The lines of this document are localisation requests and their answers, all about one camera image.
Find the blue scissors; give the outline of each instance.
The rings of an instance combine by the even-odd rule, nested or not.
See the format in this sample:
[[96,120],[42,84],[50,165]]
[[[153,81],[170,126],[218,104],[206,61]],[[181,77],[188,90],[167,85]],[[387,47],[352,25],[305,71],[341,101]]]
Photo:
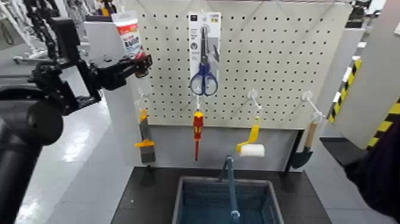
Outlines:
[[197,95],[211,96],[218,90],[217,78],[211,73],[208,54],[206,53],[207,37],[206,27],[202,28],[201,33],[201,60],[199,72],[190,80],[190,90]]

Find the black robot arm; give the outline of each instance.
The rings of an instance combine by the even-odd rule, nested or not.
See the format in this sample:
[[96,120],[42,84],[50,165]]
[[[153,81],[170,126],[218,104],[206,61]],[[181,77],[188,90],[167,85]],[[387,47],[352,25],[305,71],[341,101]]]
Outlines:
[[[60,30],[68,30],[70,26],[74,26],[70,19],[58,19],[55,25],[57,24],[63,27]],[[132,74],[136,77],[146,76],[152,65],[150,55],[138,60],[114,60],[106,67],[94,63],[88,65],[79,57],[76,49],[79,42],[68,41],[76,39],[76,36],[67,36],[71,35],[68,32],[59,32],[57,35],[66,46],[66,63],[39,63],[27,80],[30,85],[6,86],[0,89],[2,224],[14,223],[42,147],[53,144],[61,136],[62,116],[99,102],[99,91],[102,88],[120,88]],[[68,82],[61,80],[63,69],[72,66],[77,67],[88,96],[75,96]]]

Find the wooden handle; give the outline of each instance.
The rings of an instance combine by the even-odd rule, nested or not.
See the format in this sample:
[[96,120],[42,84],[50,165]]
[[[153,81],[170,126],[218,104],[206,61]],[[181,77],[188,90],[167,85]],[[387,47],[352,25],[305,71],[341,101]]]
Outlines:
[[317,128],[318,122],[312,121],[310,123],[310,128],[308,129],[307,139],[305,140],[304,147],[311,148],[311,144],[313,143],[315,130]]

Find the pegboard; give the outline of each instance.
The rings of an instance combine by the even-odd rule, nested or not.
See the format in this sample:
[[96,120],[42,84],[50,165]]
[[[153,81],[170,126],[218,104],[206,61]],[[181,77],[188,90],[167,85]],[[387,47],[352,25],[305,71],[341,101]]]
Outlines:
[[[219,90],[201,98],[205,126],[251,127],[252,88],[264,108],[261,127],[305,129],[351,12],[344,3],[208,1],[222,12]],[[196,99],[189,89],[189,1],[132,1],[145,51],[152,54],[152,95],[145,98],[153,125],[192,125]]]

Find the blue basket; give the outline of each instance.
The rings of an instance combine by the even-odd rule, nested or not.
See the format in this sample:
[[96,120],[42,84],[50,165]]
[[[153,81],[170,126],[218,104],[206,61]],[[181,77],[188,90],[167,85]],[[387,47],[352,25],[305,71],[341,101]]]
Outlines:
[[283,224],[270,181],[219,180],[181,177],[173,224]]

